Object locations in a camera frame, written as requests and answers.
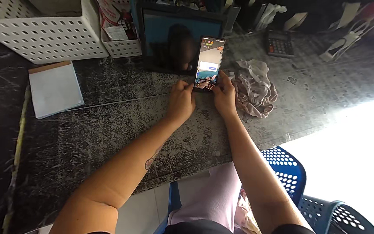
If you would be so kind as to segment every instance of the crumpled cloth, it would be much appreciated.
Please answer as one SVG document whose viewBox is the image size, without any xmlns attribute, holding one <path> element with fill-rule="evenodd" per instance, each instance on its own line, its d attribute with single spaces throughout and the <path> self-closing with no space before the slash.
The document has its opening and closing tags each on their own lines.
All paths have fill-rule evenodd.
<svg viewBox="0 0 374 234">
<path fill-rule="evenodd" d="M 258 118 L 266 118 L 278 98 L 273 83 L 268 79 L 268 66 L 262 61 L 236 61 L 241 69 L 233 81 L 236 107 Z"/>
<path fill-rule="evenodd" d="M 253 217 L 251 204 L 243 189 L 240 191 L 238 205 L 235 213 L 235 231 L 234 234 L 262 234 L 258 224 Z"/>
</svg>

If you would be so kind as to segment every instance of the perforated chair back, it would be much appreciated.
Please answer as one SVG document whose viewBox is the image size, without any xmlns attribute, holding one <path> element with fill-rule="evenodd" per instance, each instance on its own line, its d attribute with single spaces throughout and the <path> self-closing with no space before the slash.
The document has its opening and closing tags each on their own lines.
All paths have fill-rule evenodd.
<svg viewBox="0 0 374 234">
<path fill-rule="evenodd" d="M 294 204 L 298 205 L 307 181 L 303 165 L 292 154 L 279 146 L 261 152 Z"/>
<path fill-rule="evenodd" d="M 342 201 L 329 202 L 304 195 L 298 209 L 316 234 L 328 234 L 331 223 L 342 233 L 374 234 L 374 226 Z"/>
</svg>

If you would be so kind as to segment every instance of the phone screen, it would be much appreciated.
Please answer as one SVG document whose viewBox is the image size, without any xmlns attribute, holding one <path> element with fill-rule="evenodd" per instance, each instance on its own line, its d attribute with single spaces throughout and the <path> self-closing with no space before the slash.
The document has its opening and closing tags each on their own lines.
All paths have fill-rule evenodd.
<svg viewBox="0 0 374 234">
<path fill-rule="evenodd" d="M 225 40 L 202 37 L 195 88 L 211 91 L 216 85 Z"/>
</svg>

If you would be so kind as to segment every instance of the person's right hand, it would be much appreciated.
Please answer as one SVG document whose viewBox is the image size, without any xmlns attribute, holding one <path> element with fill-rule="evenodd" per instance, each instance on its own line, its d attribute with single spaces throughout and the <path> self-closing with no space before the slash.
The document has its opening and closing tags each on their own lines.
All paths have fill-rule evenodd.
<svg viewBox="0 0 374 234">
<path fill-rule="evenodd" d="M 236 91 L 229 77 L 219 71 L 217 86 L 213 87 L 214 105 L 224 120 L 237 116 L 236 111 Z"/>
</svg>

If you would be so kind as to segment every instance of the white tile floor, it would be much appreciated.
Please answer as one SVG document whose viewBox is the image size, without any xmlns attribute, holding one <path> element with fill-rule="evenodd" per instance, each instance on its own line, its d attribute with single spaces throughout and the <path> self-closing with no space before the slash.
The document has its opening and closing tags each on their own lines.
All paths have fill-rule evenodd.
<svg viewBox="0 0 374 234">
<path fill-rule="evenodd" d="M 338 124 L 282 145 L 304 165 L 304 194 L 341 200 L 374 225 L 374 102 L 336 113 Z M 179 181 L 182 203 L 207 172 Z M 169 185 L 133 195 L 119 210 L 117 234 L 152 234 L 167 214 Z"/>
</svg>

